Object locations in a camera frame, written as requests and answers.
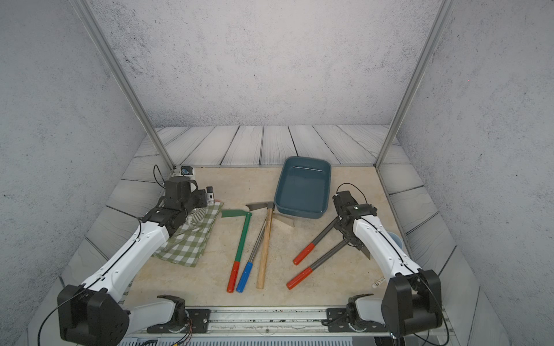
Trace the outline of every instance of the red handle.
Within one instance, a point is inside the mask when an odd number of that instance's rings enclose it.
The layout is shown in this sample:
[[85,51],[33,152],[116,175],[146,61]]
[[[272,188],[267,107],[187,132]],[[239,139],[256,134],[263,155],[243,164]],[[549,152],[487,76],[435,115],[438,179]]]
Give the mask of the red handle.
[[233,293],[235,290],[235,282],[237,281],[237,275],[239,275],[240,262],[235,261],[233,263],[233,269],[231,269],[231,276],[229,276],[229,284],[227,285],[227,292]]
[[295,278],[293,278],[291,281],[289,281],[286,286],[289,290],[292,290],[294,286],[298,285],[302,280],[308,277],[309,274],[311,274],[313,270],[308,267],[304,269],[304,271],[298,275],[296,275]]
[[297,266],[306,256],[315,248],[315,244],[311,242],[305,249],[302,250],[301,253],[298,254],[298,256],[293,259],[293,263],[295,266]]

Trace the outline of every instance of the blue plastic tray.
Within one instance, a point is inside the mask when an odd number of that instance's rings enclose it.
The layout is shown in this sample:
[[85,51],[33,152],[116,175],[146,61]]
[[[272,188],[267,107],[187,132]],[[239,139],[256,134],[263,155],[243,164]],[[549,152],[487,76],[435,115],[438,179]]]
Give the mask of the blue plastic tray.
[[318,219],[327,210],[331,165],[309,157],[286,159],[275,192],[275,206],[283,214]]

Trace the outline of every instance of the green checkered cloth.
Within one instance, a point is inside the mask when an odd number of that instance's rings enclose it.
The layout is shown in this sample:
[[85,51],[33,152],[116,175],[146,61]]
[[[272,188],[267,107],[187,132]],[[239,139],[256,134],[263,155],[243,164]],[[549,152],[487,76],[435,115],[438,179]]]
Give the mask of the green checkered cloth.
[[173,236],[154,252],[153,256],[183,266],[194,267],[204,253],[213,223],[222,207],[223,203],[215,202],[214,205],[201,208],[189,216],[190,223],[186,222],[179,227]]

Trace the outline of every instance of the gray textured wall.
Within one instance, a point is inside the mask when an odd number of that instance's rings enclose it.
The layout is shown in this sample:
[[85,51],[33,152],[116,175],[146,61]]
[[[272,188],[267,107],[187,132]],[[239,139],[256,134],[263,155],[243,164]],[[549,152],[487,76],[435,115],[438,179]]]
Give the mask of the gray textured wall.
[[389,123],[439,0],[89,0],[155,126]]
[[11,345],[144,131],[69,1],[0,7],[0,344]]
[[399,133],[516,345],[554,339],[553,18],[458,0]]

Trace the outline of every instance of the sticker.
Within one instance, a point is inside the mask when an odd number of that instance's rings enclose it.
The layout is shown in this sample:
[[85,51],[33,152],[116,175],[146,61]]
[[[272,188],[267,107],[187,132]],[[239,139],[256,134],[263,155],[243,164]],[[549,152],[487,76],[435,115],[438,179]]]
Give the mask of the sticker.
[[371,287],[377,288],[377,287],[379,287],[379,285],[382,285],[384,282],[385,282],[385,280],[384,280],[384,276],[383,276],[379,280],[375,281],[375,283],[373,285],[371,285]]

